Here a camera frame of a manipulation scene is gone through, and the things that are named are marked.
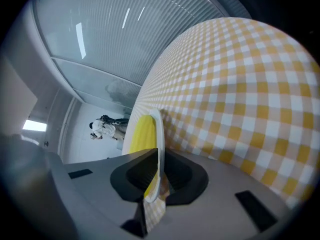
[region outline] black cutout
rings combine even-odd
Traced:
[[[263,232],[273,226],[277,220],[267,208],[249,191],[235,194],[256,227]]]
[[[71,179],[79,178],[88,174],[92,174],[92,171],[89,169],[77,170],[68,173]]]
[[[144,192],[157,172],[157,161],[158,149],[154,148],[119,166],[110,176],[112,187],[123,200],[143,200]],[[169,149],[165,150],[164,173],[172,190],[165,200],[167,206],[190,204],[201,195],[209,182],[202,166]]]

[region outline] white clothing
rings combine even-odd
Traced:
[[[93,133],[100,138],[102,134],[113,137],[116,133],[116,127],[107,123],[103,123],[100,119],[97,119],[92,124]]]

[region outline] black slot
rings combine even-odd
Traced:
[[[77,170],[68,173],[71,179],[79,178],[88,174],[92,174],[92,171],[89,169]]]
[[[165,199],[167,206],[191,204],[205,191],[209,177],[199,164],[165,149],[164,173],[170,183],[170,195]]]
[[[273,226],[277,220],[267,208],[249,191],[235,194],[256,227],[263,232]]]
[[[158,153],[148,156],[126,172],[126,179],[143,193],[158,170]]]

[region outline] checkered cloth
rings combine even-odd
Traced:
[[[135,102],[135,125],[160,110],[166,147],[234,165],[289,207],[319,168],[320,69],[287,34],[243,18],[197,24],[158,58]]]
[[[162,176],[160,192],[157,199],[149,203],[145,199],[143,200],[144,217],[146,231],[149,233],[155,225],[159,223],[161,218],[166,212],[166,198],[170,194],[169,181],[167,176],[164,174]]]

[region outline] curved glass dome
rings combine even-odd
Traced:
[[[35,0],[33,9],[48,52],[59,59],[56,65],[71,87],[80,96],[83,92],[128,108],[174,38],[227,14],[213,0]],[[125,98],[113,98],[110,85],[124,86],[117,96]]]

